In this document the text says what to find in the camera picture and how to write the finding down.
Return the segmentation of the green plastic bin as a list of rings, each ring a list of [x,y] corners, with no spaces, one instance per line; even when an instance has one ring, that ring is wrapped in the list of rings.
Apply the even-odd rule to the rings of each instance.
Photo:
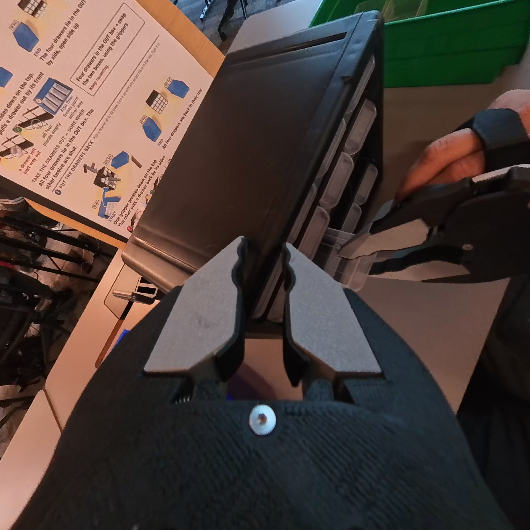
[[[385,21],[386,88],[492,83],[529,43],[529,1],[322,1],[309,26],[369,10]]]

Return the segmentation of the black drawer cabinet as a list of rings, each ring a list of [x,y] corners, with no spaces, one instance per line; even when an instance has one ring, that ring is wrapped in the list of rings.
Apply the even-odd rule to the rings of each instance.
[[[168,293],[238,236],[246,312],[282,322],[287,243],[370,56],[377,117],[328,228],[353,234],[383,180],[384,20],[371,10],[227,55],[123,250]]]

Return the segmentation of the set of clear cabinet drawers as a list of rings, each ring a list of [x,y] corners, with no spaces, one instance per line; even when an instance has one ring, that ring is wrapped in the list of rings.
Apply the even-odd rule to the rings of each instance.
[[[375,70],[372,55],[341,119],[287,242],[313,259],[330,223],[330,213],[341,199],[353,175],[355,162],[377,117],[375,103],[365,90]]]

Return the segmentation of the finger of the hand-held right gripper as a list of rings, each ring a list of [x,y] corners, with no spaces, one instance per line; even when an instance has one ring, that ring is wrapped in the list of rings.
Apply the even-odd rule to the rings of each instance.
[[[405,248],[369,255],[368,275],[378,279],[426,283],[476,284],[510,278],[503,263],[477,256],[462,248]]]
[[[393,252],[424,243],[431,228],[423,220],[416,219],[405,224],[372,234],[372,223],[365,226],[337,251],[342,259],[354,260],[374,255],[381,251]]]

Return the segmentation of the person's dark trousers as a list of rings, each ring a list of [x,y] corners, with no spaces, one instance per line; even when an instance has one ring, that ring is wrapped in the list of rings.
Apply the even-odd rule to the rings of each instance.
[[[482,477],[529,529],[529,276],[510,280],[457,412]]]

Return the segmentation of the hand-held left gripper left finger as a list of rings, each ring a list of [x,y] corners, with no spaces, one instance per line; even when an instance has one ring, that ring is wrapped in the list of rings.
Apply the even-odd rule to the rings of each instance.
[[[144,366],[151,376],[227,382],[244,357],[241,274],[247,240],[235,238],[182,286]]]

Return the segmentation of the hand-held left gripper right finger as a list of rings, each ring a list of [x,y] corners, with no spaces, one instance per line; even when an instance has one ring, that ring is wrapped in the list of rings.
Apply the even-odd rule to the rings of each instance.
[[[283,365],[291,385],[381,376],[343,286],[290,243],[282,248],[282,265]]]

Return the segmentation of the person's right hand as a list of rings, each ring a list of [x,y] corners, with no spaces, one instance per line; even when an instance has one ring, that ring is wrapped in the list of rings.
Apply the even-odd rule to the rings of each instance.
[[[529,89],[500,95],[487,110],[508,109],[520,118],[529,135]],[[395,200],[400,201],[425,186],[454,183],[487,172],[486,144],[467,124],[428,145],[404,177]]]

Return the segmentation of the clear plastic drawer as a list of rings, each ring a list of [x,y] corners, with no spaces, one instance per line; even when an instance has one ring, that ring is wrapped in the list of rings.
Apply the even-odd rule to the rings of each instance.
[[[319,251],[321,251],[322,268],[335,281],[342,286],[358,292],[363,288],[370,269],[376,261],[377,252],[372,255],[351,258],[352,251],[347,251],[346,257],[339,255],[340,249],[354,239],[355,235],[342,230],[328,228],[322,239]]]

